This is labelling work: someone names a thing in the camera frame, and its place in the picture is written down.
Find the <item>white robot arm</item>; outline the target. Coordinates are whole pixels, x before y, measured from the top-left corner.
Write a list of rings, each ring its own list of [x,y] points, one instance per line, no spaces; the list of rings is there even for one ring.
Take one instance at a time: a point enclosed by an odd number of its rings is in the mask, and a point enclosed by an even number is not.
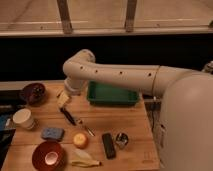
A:
[[[69,96],[95,81],[159,97],[155,143],[160,171],[213,171],[213,74],[159,65],[98,64],[88,49],[67,59],[63,73]]]

